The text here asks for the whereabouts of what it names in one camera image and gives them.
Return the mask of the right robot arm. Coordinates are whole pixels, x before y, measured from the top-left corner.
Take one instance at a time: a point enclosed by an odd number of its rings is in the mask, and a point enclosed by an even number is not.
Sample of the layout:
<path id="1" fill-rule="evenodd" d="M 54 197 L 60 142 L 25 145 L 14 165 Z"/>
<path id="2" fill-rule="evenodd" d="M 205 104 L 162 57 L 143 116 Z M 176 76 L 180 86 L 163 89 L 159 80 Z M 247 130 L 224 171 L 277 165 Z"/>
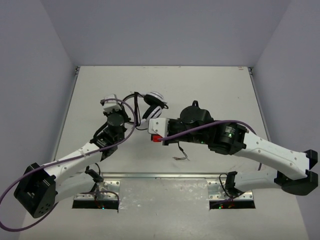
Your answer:
<path id="1" fill-rule="evenodd" d="M 312 171 L 318 162 L 316 151 L 284 148 L 259 137 L 238 120 L 215 120 L 197 101 L 184 108 L 178 119 L 158 120 L 156 126 L 164 145 L 179 142 L 207 145 L 217 154 L 250 159 L 267 167 L 246 173 L 228 172 L 223 190 L 230 197 L 271 188 L 306 196 L 318 187 L 318 174 Z"/>

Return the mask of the white black headphones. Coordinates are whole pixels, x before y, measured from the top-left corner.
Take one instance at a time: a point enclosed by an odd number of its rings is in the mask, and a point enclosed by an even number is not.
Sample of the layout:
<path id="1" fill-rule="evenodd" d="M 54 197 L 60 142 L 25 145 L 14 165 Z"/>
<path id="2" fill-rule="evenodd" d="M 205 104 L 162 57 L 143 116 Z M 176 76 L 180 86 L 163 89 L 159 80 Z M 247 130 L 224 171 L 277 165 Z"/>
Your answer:
<path id="1" fill-rule="evenodd" d="M 138 98 L 142 98 L 143 101 L 149 106 L 148 109 L 141 116 Z M 135 128 L 139 131 L 147 130 L 145 128 L 150 119 L 159 118 L 163 112 L 163 109 L 168 109 L 168 103 L 165 101 L 162 94 L 157 91 L 149 91 L 147 93 L 139 93 L 137 91 L 127 95 L 123 101 L 126 102 L 129 99 L 133 99 L 133 111 L 136 119 Z"/>

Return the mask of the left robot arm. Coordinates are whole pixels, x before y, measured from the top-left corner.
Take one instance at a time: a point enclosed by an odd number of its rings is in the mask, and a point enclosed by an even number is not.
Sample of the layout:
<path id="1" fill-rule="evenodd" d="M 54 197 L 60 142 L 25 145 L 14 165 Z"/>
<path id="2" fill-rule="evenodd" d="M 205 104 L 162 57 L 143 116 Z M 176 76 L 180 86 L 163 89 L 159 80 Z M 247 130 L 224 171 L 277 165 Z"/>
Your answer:
<path id="1" fill-rule="evenodd" d="M 130 118 L 117 101 L 105 103 L 102 109 L 107 120 L 84 146 L 51 163 L 33 163 L 25 170 L 13 195 L 33 218 L 44 216 L 61 200 L 90 192 L 103 182 L 89 167 L 110 157 L 128 138 L 125 124 Z"/>

